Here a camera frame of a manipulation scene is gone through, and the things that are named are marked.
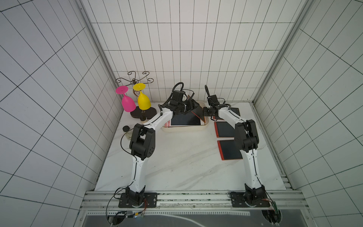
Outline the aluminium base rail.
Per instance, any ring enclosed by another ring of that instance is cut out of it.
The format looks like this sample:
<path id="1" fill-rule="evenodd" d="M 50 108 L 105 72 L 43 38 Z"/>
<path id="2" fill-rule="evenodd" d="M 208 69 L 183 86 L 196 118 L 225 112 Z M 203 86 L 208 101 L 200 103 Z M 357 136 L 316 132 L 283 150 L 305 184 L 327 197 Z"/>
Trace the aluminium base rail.
<path id="1" fill-rule="evenodd" d="M 160 191 L 146 193 L 147 205 L 133 205 L 124 193 L 111 191 L 87 192 L 81 209 L 89 211 L 141 210 L 148 211 L 206 211 L 206 210 L 266 210 L 273 209 L 274 202 L 279 210 L 308 209 L 301 191 L 269 191 L 268 198 L 254 205 L 247 205 L 243 192 L 229 191 Z"/>

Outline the pink plastic goblet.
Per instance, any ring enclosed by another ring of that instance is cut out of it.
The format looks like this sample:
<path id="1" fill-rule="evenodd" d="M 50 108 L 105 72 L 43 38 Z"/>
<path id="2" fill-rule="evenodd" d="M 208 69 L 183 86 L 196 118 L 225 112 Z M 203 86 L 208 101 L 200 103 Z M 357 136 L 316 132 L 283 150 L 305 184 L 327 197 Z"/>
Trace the pink plastic goblet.
<path id="1" fill-rule="evenodd" d="M 120 86 L 115 92 L 116 94 L 123 95 L 122 106 L 126 112 L 131 113 L 136 109 L 136 104 L 134 100 L 127 95 L 128 90 L 129 88 L 127 86 Z"/>

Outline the glass jar with beige contents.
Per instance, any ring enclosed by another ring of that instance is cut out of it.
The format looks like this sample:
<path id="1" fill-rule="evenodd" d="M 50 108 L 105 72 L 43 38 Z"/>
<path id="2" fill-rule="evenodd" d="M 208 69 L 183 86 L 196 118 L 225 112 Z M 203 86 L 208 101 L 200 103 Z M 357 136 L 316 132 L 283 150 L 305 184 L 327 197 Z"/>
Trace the glass jar with beige contents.
<path id="1" fill-rule="evenodd" d="M 146 123 L 148 121 L 148 119 L 145 116 L 142 116 L 140 118 L 140 121 L 141 121 L 142 124 L 144 124 L 144 123 Z"/>

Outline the metal cup holder stand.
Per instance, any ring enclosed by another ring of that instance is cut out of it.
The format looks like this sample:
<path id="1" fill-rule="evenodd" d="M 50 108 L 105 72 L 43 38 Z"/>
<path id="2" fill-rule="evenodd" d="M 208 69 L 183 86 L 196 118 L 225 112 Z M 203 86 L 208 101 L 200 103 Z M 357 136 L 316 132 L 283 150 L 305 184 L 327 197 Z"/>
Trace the metal cup holder stand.
<path id="1" fill-rule="evenodd" d="M 131 115 L 131 117 L 133 117 L 133 118 L 138 118 L 138 119 L 140 119 L 142 116 L 145 116 L 147 119 L 151 119 L 152 117 L 154 117 L 156 114 L 157 114 L 157 111 L 156 111 L 156 109 L 155 108 L 153 108 L 152 106 L 151 106 L 151 108 L 149 108 L 148 110 L 145 110 L 145 111 L 143 111 L 143 110 L 141 110 L 140 108 L 139 108 L 139 105 L 138 105 L 138 96 L 139 96 L 139 92 L 138 91 L 135 91 L 135 90 L 133 90 L 133 86 L 135 85 L 135 84 L 137 84 L 137 83 L 143 83 L 143 84 L 145 84 L 145 85 L 147 85 L 147 84 L 151 84 L 151 83 L 153 83 L 154 82 L 154 79 L 153 78 L 149 78 L 148 76 L 149 76 L 149 74 L 150 74 L 150 72 L 149 71 L 144 71 L 144 72 L 142 72 L 142 74 L 144 75 L 144 77 L 142 77 L 141 79 L 137 79 L 136 78 L 136 72 L 135 71 L 130 71 L 130 72 L 128 72 L 128 75 L 129 76 L 131 76 L 131 75 L 133 75 L 134 74 L 134 77 L 133 78 L 130 78 L 130 79 L 125 79 L 125 78 L 117 78 L 116 80 L 115 80 L 115 82 L 116 83 L 121 83 L 122 82 L 122 80 L 125 80 L 126 82 L 128 82 L 128 84 L 127 85 L 123 85 L 123 86 L 127 86 L 128 88 L 129 88 L 129 86 L 132 86 L 132 92 L 133 92 L 133 94 L 136 96 L 136 98 L 137 98 L 137 104 L 136 104 L 136 109 L 133 111 L 133 112 L 131 112 L 130 113 L 130 115 Z"/>

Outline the yellow plastic goblet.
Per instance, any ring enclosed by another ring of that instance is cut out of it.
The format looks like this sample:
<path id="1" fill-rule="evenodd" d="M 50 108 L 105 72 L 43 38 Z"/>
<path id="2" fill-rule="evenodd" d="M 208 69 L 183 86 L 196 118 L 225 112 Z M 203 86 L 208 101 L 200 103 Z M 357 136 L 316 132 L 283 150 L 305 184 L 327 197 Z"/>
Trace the yellow plastic goblet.
<path id="1" fill-rule="evenodd" d="M 143 83 L 137 83 L 133 86 L 133 90 L 138 91 L 139 92 L 139 96 L 138 96 L 138 105 L 139 108 L 143 111 L 148 110 L 149 108 L 151 108 L 151 102 L 149 100 L 149 98 L 147 97 L 147 95 L 145 95 L 143 93 L 143 90 L 146 88 L 146 85 Z"/>

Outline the white pink writing tablet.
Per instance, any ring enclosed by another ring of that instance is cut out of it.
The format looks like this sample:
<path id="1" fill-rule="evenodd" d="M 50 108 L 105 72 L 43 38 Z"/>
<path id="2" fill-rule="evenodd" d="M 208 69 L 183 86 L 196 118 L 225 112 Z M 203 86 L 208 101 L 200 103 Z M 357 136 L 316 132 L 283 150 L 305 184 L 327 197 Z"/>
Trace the white pink writing tablet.
<path id="1" fill-rule="evenodd" d="M 187 127 L 187 126 L 203 126 L 205 123 L 193 112 L 187 114 L 174 115 L 173 118 L 168 121 L 164 127 Z"/>

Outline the cream plastic storage box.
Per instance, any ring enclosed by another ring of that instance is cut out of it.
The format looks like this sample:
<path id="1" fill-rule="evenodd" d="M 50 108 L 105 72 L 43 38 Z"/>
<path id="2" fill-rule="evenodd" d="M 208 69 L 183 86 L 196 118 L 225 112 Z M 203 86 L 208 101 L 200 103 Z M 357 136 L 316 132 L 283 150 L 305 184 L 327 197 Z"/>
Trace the cream plastic storage box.
<path id="1" fill-rule="evenodd" d="M 206 123 L 203 126 L 170 127 L 170 128 L 165 128 L 163 126 L 161 129 L 164 132 L 202 131 L 207 128 L 208 124 L 209 124 L 209 119 L 206 118 Z"/>

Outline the glass jar with grey contents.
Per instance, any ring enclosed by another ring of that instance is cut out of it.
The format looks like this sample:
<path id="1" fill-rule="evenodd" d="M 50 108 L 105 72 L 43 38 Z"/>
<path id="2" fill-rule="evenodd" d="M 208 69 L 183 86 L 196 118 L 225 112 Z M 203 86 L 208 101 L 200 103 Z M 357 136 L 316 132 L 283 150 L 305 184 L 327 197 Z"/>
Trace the glass jar with grey contents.
<path id="1" fill-rule="evenodd" d="M 123 127 L 123 132 L 124 132 L 124 137 L 130 141 L 132 138 L 133 128 L 126 125 Z"/>

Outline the red writing tablet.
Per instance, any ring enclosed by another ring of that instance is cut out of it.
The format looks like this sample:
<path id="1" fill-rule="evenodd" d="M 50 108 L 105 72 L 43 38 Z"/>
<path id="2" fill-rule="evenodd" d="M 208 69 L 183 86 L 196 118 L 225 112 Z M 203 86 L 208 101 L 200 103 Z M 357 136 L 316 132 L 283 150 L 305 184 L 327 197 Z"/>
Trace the red writing tablet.
<path id="1" fill-rule="evenodd" d="M 232 107 L 231 109 L 230 109 L 232 112 L 234 112 L 236 115 L 238 115 L 238 116 L 240 116 L 240 110 L 239 110 L 239 108 L 236 108 L 236 107 Z M 213 116 L 212 117 L 212 119 L 213 120 L 223 120 L 222 118 L 220 118 L 220 117 L 216 117 L 216 116 Z"/>
<path id="2" fill-rule="evenodd" d="M 219 153 L 222 160 L 239 160 L 243 159 L 240 150 L 236 147 L 233 140 L 217 141 Z"/>
<path id="3" fill-rule="evenodd" d="M 193 113 L 202 122 L 206 123 L 206 117 L 203 114 L 203 108 L 206 107 L 202 101 L 195 101 L 194 99 L 187 102 L 187 113 Z"/>
<path id="4" fill-rule="evenodd" d="M 217 138 L 233 138 L 234 128 L 228 122 L 214 122 Z"/>

